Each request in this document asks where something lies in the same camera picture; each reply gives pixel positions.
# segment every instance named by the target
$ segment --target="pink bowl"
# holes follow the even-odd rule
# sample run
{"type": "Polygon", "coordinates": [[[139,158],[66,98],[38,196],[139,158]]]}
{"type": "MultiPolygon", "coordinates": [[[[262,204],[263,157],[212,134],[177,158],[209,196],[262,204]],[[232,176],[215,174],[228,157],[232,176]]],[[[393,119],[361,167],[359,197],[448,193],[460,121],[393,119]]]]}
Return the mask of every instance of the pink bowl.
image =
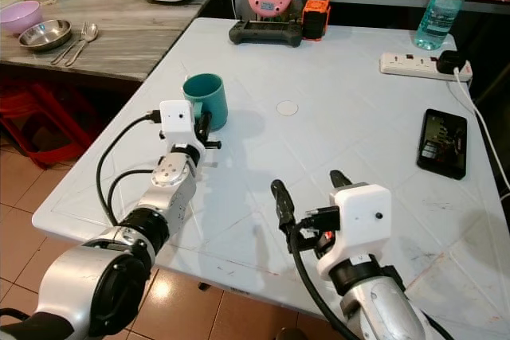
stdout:
{"type": "Polygon", "coordinates": [[[0,25],[11,33],[22,33],[41,21],[41,5],[35,0],[14,3],[0,11],[0,25]]]}

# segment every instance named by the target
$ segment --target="tabletop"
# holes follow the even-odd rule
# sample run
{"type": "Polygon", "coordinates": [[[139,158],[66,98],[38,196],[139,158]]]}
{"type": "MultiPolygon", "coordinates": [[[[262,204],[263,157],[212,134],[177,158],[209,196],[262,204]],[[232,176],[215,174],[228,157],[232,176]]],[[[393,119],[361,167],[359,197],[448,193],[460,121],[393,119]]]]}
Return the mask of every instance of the tabletop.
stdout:
{"type": "MultiPolygon", "coordinates": [[[[96,164],[120,129],[161,100],[182,99],[186,76],[217,73],[225,83],[229,117],[213,133],[182,230],[158,255],[163,268],[299,311],[319,311],[296,273],[277,227],[269,186],[281,179],[296,207],[328,204],[328,173],[377,183],[392,193],[391,239],[380,264],[393,264],[415,303],[455,338],[508,339],[510,236],[480,129],[457,83],[385,75],[384,52],[425,55],[404,30],[331,26],[320,42],[234,45],[233,20],[199,18],[162,59],[61,184],[33,216],[57,236],[87,240],[108,220],[96,196],[96,164]],[[290,101],[294,115],[277,105],[290,101]],[[422,119],[434,108],[468,120],[467,174],[456,181],[416,165],[422,119]]],[[[443,49],[455,49],[448,36],[443,49]]],[[[154,168],[165,144],[159,125],[137,125],[117,144],[102,177],[154,168]]],[[[114,198],[125,217],[148,186],[148,175],[124,179],[114,198]]],[[[335,312],[339,296],[304,262],[335,312]]]]}
{"type": "Polygon", "coordinates": [[[144,81],[208,2],[57,0],[55,4],[42,7],[43,18],[70,21],[73,25],[73,38],[57,49],[34,53],[20,47],[17,37],[4,32],[0,45],[0,64],[144,81]],[[99,37],[87,47],[73,66],[65,67],[65,60],[58,65],[51,65],[51,60],[79,37],[84,21],[99,26],[99,37]]]}

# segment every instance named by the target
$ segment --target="shelf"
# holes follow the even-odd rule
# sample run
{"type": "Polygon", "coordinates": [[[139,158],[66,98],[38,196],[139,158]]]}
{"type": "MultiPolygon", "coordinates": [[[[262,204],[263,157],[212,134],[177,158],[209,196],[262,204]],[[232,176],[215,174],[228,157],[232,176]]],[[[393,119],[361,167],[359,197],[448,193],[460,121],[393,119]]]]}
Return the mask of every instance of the shelf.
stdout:
{"type": "MultiPolygon", "coordinates": [[[[425,8],[429,0],[331,0],[334,3],[375,4],[380,6],[425,8]]],[[[510,2],[489,2],[483,0],[466,0],[462,10],[487,14],[510,15],[510,2]]]]}

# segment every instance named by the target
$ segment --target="teal mug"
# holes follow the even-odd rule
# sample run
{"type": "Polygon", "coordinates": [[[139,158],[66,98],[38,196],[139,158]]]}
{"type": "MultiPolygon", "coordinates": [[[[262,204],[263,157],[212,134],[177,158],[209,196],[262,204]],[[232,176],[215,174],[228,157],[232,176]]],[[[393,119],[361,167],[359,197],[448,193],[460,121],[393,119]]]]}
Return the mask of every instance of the teal mug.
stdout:
{"type": "Polygon", "coordinates": [[[226,124],[229,111],[226,106],[225,87],[220,76],[212,73],[202,73],[190,77],[182,86],[184,98],[193,104],[195,120],[202,113],[210,111],[213,118],[210,129],[217,131],[226,124]]]}

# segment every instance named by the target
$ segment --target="white table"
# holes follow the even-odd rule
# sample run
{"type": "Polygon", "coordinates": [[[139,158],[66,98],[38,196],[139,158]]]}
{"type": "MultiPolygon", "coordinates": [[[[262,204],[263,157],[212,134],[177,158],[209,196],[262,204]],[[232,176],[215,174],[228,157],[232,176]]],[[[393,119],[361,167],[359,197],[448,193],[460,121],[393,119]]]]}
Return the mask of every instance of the white table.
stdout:
{"type": "MultiPolygon", "coordinates": [[[[278,231],[269,185],[283,180],[297,218],[328,204],[329,170],[353,182],[378,183],[393,194],[390,242],[381,264],[394,264],[416,304],[456,339],[509,339],[510,237],[480,129],[457,85],[383,75],[383,52],[426,54],[408,31],[334,27],[321,42],[233,45],[232,20],[198,19],[163,58],[33,217],[45,232],[74,240],[101,233],[108,221],[96,196],[99,156],[120,129],[161,100],[182,99],[186,75],[213,72],[226,86],[227,124],[213,136],[198,189],[181,232],[157,264],[224,288],[318,313],[278,231]],[[277,105],[299,106],[292,116],[277,105]],[[423,114],[429,107],[468,123],[467,175],[455,181],[415,164],[423,114]]],[[[451,37],[445,49],[454,49],[451,37]]],[[[159,126],[131,130],[106,161],[104,190],[133,168],[152,168],[165,146],[159,126]]],[[[114,210],[126,216],[148,176],[122,181],[114,210]]],[[[339,312],[331,283],[308,270],[339,312]]]]}

